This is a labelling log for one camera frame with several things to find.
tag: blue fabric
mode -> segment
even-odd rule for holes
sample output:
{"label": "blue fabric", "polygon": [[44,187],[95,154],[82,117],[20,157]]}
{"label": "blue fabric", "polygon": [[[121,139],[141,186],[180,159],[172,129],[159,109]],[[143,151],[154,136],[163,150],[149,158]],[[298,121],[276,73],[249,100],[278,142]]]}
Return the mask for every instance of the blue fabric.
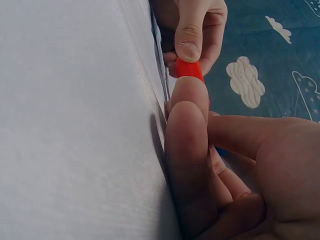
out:
{"label": "blue fabric", "polygon": [[226,3],[221,55],[205,77],[211,109],[319,122],[320,1]]}

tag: knuckle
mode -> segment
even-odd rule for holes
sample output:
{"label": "knuckle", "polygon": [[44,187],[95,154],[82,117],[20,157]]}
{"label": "knuckle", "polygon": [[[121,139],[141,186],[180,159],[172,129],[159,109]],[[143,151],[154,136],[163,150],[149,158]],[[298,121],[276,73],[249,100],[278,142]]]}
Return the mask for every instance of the knuckle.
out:
{"label": "knuckle", "polygon": [[181,32],[184,35],[188,35],[191,37],[197,37],[202,32],[202,29],[200,29],[195,24],[188,24],[181,29]]}

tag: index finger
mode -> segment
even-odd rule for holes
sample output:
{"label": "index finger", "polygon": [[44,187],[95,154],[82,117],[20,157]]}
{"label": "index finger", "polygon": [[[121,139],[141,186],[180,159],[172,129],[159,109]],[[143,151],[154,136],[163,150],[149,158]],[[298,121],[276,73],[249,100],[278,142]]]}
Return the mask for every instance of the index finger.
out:
{"label": "index finger", "polygon": [[202,73],[206,75],[218,59],[224,38],[227,13],[208,12],[203,22],[203,43],[199,59]]}
{"label": "index finger", "polygon": [[268,137],[305,121],[294,117],[212,116],[208,120],[208,140],[216,147],[255,160]]}

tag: finger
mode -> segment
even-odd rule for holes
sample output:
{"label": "finger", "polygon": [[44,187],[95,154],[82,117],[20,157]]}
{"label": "finger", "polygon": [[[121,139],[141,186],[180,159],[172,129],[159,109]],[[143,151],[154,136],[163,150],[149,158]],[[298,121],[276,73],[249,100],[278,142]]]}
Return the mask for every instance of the finger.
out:
{"label": "finger", "polygon": [[227,8],[222,14],[208,12],[205,16],[202,53],[199,60],[204,75],[210,71],[220,55],[226,21]]}
{"label": "finger", "polygon": [[205,122],[208,121],[208,90],[198,78],[183,76],[176,81],[171,97],[171,109],[181,101],[190,101],[196,104],[201,110]]}
{"label": "finger", "polygon": [[209,142],[222,149],[255,160],[261,144],[279,129],[299,118],[265,118],[247,116],[214,116],[208,122]]}
{"label": "finger", "polygon": [[163,54],[164,64],[168,67],[177,60],[177,54],[172,51]]}
{"label": "finger", "polygon": [[251,194],[232,202],[218,221],[196,240],[228,240],[257,226],[265,217],[261,196]]}
{"label": "finger", "polygon": [[179,0],[179,24],[174,38],[177,55],[185,62],[199,60],[203,44],[203,22],[209,9],[207,0]]}
{"label": "finger", "polygon": [[196,236],[218,215],[208,181],[206,121],[196,104],[180,101],[172,107],[165,130],[165,154],[181,229],[186,236]]}
{"label": "finger", "polygon": [[217,209],[222,209],[228,204],[232,203],[232,195],[230,194],[230,191],[226,187],[226,185],[223,183],[223,181],[219,177],[219,173],[222,172],[226,165],[220,158],[220,156],[217,154],[217,151],[215,150],[214,146],[211,146],[209,148],[210,152],[210,158],[208,166],[210,168],[210,189],[212,192],[212,196],[214,198],[215,204]]}
{"label": "finger", "polygon": [[[209,117],[219,116],[218,113],[210,111]],[[210,154],[213,170],[219,176],[222,183],[230,192],[232,200],[235,201],[245,195],[249,195],[251,190],[247,187],[247,185],[242,181],[240,177],[237,176],[231,169],[229,169],[222,158],[219,156],[216,148],[214,146],[210,146]]]}
{"label": "finger", "polygon": [[251,192],[260,192],[257,181],[256,161],[232,152],[227,152],[223,159]]}
{"label": "finger", "polygon": [[171,77],[173,78],[178,78],[178,73],[177,73],[177,62],[173,62],[171,63],[169,66],[168,66],[168,69],[169,69],[169,74]]}

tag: fingernail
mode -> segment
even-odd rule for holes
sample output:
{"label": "fingernail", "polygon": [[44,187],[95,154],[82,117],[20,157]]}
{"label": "fingernail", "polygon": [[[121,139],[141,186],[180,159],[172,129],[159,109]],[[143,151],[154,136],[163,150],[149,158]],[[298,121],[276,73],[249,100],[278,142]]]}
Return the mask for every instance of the fingernail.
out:
{"label": "fingernail", "polygon": [[184,61],[194,63],[199,60],[201,53],[194,43],[184,41],[180,44],[180,47],[183,52]]}

